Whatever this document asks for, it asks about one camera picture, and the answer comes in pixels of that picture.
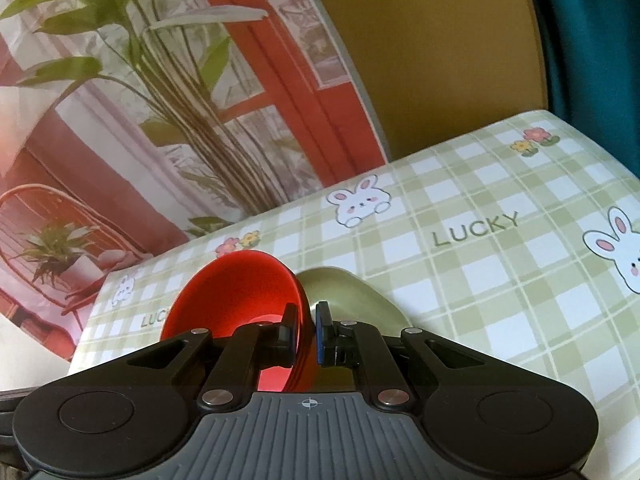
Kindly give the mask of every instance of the teal curtain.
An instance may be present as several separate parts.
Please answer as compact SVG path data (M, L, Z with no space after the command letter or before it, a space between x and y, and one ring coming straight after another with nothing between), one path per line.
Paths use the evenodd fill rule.
M640 0L534 0L551 111L640 178Z

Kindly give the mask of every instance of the yellow flower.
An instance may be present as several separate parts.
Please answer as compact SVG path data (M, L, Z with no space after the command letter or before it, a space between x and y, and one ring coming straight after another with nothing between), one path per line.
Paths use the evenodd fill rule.
M255 247L258 243L260 243L260 231L251 231L245 234L240 240L240 245L245 249Z
M516 140L510 148L517 152L524 153L533 149L533 144L528 140Z

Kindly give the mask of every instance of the checkered tablecloth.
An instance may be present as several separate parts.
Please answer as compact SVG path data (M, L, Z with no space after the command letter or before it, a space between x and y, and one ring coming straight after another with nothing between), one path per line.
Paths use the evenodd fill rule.
M585 472L637 480L640 288L629 262L602 254L607 243L623 243L614 230L623 219L610 221L611 207L638 225L640 182L548 112L492 124L370 174L391 195L390 207L356 227L337 222L327 196L353 191L359 178L113 273L71 371L156 342L199 269L252 247L294 272L350 270L415 326L575 387L601 423ZM601 255L583 240L590 230L603 233ZM627 248L640 237L630 227L625 235ZM632 252L640 256L640 243Z

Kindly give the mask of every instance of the crosshair symbol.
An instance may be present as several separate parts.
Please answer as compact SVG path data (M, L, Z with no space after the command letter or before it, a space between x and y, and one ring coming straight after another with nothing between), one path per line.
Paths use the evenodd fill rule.
M318 404L322 404L322 402L318 402L317 400L309 397L308 399L305 399L302 402L300 402L300 404L302 404L305 408L311 409L311 408L315 408Z

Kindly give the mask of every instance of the red door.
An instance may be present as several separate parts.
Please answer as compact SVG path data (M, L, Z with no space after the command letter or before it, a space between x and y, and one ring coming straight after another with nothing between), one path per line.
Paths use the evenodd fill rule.
M330 186L385 163L344 62L312 0L209 0L264 9L268 18L226 29L264 92L225 111L230 120L269 105Z

